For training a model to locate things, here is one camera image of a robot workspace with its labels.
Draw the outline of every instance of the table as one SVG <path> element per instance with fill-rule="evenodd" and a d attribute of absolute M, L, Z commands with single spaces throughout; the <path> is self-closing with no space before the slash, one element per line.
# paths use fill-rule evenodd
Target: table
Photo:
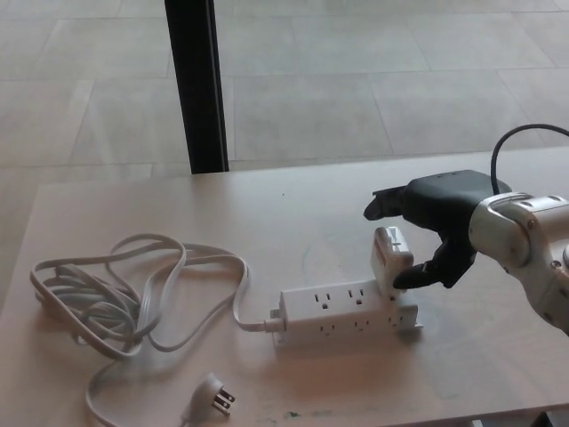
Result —
<path fill-rule="evenodd" d="M 568 155 L 569 149 L 504 152 L 499 178 L 516 190 L 569 197 Z M 400 220 L 364 220 L 372 191 L 425 174 L 487 171 L 489 157 L 41 188 L 0 318 L 0 425 L 92 425 L 84 387 L 107 363 L 42 316 L 28 282 L 33 263 L 104 254 L 119 238 L 142 231 L 221 246 L 254 271 L 243 317 L 266 318 L 280 289 L 370 278 L 377 226 L 400 226 L 416 259 L 429 257 L 438 245 L 431 233 Z M 141 274 L 122 268 L 134 278 Z M 165 320 L 164 334 L 172 338 L 230 286 L 226 278 L 193 282 L 180 285 Z M 569 404 L 569 340 L 532 312 L 521 285 L 495 262 L 479 256 L 453 290 L 432 286 L 414 296 L 425 326 L 420 339 L 386 336 L 367 351 L 276 350 L 269 334 L 239 330 L 226 312 L 184 357 L 149 351 L 117 373 L 98 405 L 125 425 L 178 425 L 197 378 L 209 371 L 237 398 L 229 426 L 419 425 Z"/>

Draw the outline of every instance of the electrical outlet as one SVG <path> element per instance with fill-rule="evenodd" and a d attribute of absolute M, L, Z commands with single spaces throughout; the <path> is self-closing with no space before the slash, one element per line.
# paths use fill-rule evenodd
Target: electrical outlet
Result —
<path fill-rule="evenodd" d="M 302 344 L 374 336 L 410 330 L 417 325 L 417 305 L 410 295 L 392 300 L 377 282 L 343 283 L 283 291 L 272 318 L 282 318 L 284 331 L 276 342 Z"/>

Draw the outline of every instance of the black cable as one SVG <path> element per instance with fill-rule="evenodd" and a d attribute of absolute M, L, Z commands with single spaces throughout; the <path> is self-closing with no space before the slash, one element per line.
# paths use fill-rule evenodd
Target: black cable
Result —
<path fill-rule="evenodd" d="M 496 176 L 496 164 L 498 163 L 498 153 L 500 152 L 501 146 L 504 145 L 504 142 L 516 133 L 527 131 L 528 129 L 545 129 L 548 131 L 553 131 L 557 133 L 561 133 L 566 137 L 569 137 L 569 131 L 564 129 L 563 127 L 554 126 L 554 125 L 545 125 L 545 124 L 533 124 L 533 125 L 523 125 L 516 127 L 506 133 L 504 136 L 500 138 L 496 146 L 494 147 L 494 151 L 492 153 L 492 160 L 490 161 L 490 182 L 492 183 L 492 191 L 494 195 L 500 194 L 500 189 L 498 188 L 498 177 Z"/>

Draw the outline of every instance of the white power cord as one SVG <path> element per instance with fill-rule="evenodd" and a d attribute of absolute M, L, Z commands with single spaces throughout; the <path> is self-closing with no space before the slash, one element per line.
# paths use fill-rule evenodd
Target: white power cord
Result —
<path fill-rule="evenodd" d="M 150 242 L 134 249 L 124 247 Z M 148 277 L 142 294 L 137 291 L 112 268 L 113 262 L 132 259 L 142 254 L 164 251 L 176 255 L 177 260 L 168 263 Z M 160 343 L 154 329 L 160 323 L 172 287 L 176 284 L 183 269 L 204 264 L 236 265 L 241 275 L 236 291 L 215 305 L 204 319 L 180 342 L 172 345 Z M 82 270 L 80 266 L 102 264 L 113 278 L 108 282 Z M 42 270 L 52 270 L 53 275 L 41 279 Z M 159 295 L 157 309 L 152 310 L 153 289 L 157 280 L 166 276 Z M 138 234 L 118 242 L 110 255 L 88 258 L 67 258 L 39 262 L 30 272 L 30 280 L 36 288 L 36 298 L 42 303 L 46 314 L 63 323 L 70 330 L 73 339 L 80 344 L 87 343 L 99 353 L 116 361 L 133 358 L 140 351 L 146 337 L 159 351 L 176 351 L 187 344 L 207 321 L 220 309 L 232 303 L 233 317 L 237 325 L 251 332 L 275 332 L 284 330 L 282 319 L 268 319 L 263 322 L 244 323 L 239 317 L 239 303 L 249 285 L 251 273 L 249 266 L 239 256 L 212 246 L 182 244 L 181 242 L 157 234 Z M 85 401 L 93 416 L 106 427 L 120 427 L 101 415 L 92 403 L 96 385 L 116 362 L 103 367 L 93 376 Z"/>

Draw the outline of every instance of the tiled floor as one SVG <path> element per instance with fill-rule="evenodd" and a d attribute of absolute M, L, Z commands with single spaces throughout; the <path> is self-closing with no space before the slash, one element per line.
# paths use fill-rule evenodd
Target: tiled floor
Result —
<path fill-rule="evenodd" d="M 189 174 L 163 3 L 0 0 L 0 304 L 40 183 Z M 489 150 L 515 125 L 568 125 L 569 0 L 216 9 L 235 170 Z"/>

